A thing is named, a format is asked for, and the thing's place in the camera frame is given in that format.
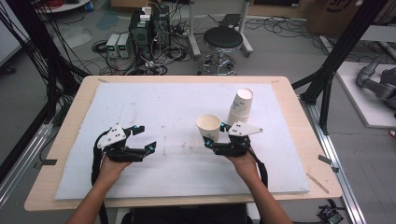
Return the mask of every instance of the white paper sheet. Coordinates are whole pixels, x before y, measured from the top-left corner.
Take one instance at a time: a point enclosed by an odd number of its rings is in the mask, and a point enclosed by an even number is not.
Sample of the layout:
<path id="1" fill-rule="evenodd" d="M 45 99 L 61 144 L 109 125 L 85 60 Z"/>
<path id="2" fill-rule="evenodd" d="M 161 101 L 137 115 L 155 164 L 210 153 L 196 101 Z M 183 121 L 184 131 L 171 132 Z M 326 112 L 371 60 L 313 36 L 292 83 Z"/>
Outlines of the white paper sheet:
<path id="1" fill-rule="evenodd" d="M 128 147 L 157 141 L 156 152 L 126 168 L 107 198 L 175 197 L 248 193 L 233 165 L 204 147 L 195 125 L 202 114 L 224 122 L 240 88 L 254 93 L 248 123 L 263 127 L 250 136 L 265 163 L 273 193 L 309 191 L 301 162 L 271 85 L 103 83 L 81 125 L 64 168 L 55 199 L 81 199 L 91 188 L 92 148 L 104 131 L 119 123 L 144 125 L 130 136 Z M 225 133 L 220 142 L 227 142 Z"/>

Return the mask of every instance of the person's left hand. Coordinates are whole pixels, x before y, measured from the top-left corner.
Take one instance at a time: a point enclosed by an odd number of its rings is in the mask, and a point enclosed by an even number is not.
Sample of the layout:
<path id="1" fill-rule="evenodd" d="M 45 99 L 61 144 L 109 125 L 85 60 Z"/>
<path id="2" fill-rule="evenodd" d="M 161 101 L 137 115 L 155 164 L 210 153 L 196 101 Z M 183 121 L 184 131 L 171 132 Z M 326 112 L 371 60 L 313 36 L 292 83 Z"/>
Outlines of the person's left hand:
<path id="1" fill-rule="evenodd" d="M 111 161 L 108 156 L 104 156 L 95 185 L 110 189 L 119 179 L 121 172 L 130 164 L 131 162 Z"/>

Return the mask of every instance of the table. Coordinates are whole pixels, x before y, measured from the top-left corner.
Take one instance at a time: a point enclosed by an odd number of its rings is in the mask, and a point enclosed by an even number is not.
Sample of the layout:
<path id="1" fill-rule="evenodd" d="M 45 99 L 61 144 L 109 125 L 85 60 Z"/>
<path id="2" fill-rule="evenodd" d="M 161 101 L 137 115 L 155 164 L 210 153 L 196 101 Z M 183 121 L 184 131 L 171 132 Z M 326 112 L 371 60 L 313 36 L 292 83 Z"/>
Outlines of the table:
<path id="1" fill-rule="evenodd" d="M 289 83 L 285 77 L 86 77 L 70 107 L 47 159 L 57 160 L 54 166 L 43 166 L 25 202 L 28 211 L 45 211 L 76 208 L 80 200 L 54 200 L 62 178 L 64 165 L 73 146 L 80 124 L 85 118 L 96 88 L 102 82 L 146 83 L 265 83 L 271 84 L 289 127 L 291 138 L 307 175 L 311 191 L 306 194 L 274 195 L 277 200 L 338 198 L 342 191 L 329 164 L 320 161 L 324 155 L 318 139 Z M 249 203 L 251 195 L 226 195 L 176 198 L 109 199 L 107 207 L 186 205 L 208 203 Z"/>

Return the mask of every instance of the cardboard box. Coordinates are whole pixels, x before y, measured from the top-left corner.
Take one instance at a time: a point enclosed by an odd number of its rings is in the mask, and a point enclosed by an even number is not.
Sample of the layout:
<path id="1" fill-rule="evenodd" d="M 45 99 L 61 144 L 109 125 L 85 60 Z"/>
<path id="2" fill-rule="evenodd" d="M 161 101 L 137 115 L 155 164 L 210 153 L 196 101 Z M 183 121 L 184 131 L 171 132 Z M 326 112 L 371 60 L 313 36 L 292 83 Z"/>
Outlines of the cardboard box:
<path id="1" fill-rule="evenodd" d="M 250 16 L 264 17 L 288 17 L 306 19 L 315 4 L 315 0 L 300 0 L 298 7 L 280 7 L 257 5 L 252 1 L 249 5 L 247 14 Z"/>
<path id="2" fill-rule="evenodd" d="M 358 0 L 318 0 L 306 20 L 306 29 L 311 35 L 340 37 L 359 10 L 358 2 Z"/>
<path id="3" fill-rule="evenodd" d="M 151 2 L 160 4 L 161 0 L 110 0 L 111 7 L 115 10 L 130 12 L 134 12 L 138 8 L 145 7 L 146 5 L 155 7 Z"/>

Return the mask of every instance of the paper cup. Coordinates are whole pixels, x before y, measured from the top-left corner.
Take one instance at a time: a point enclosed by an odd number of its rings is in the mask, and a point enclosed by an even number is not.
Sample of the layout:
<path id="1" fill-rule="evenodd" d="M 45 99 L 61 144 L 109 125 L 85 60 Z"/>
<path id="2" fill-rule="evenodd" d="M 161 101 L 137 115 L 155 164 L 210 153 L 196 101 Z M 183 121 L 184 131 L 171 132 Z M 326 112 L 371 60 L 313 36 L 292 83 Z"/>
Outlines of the paper cup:
<path id="1" fill-rule="evenodd" d="M 233 99 L 231 110 L 236 116 L 247 116 L 250 114 L 251 103 L 253 101 L 253 91 L 244 88 L 238 90 Z"/>
<path id="2" fill-rule="evenodd" d="M 228 114 L 227 124 L 230 126 L 233 126 L 233 124 L 237 121 L 242 121 L 244 123 L 247 123 L 249 115 L 250 114 L 245 115 L 245 116 L 238 116 L 238 115 L 235 115 L 235 113 L 231 109 L 230 113 Z"/>
<path id="3" fill-rule="evenodd" d="M 214 115 L 202 115 L 196 120 L 199 132 L 201 136 L 213 139 L 213 141 L 219 141 L 219 132 L 221 120 Z"/>

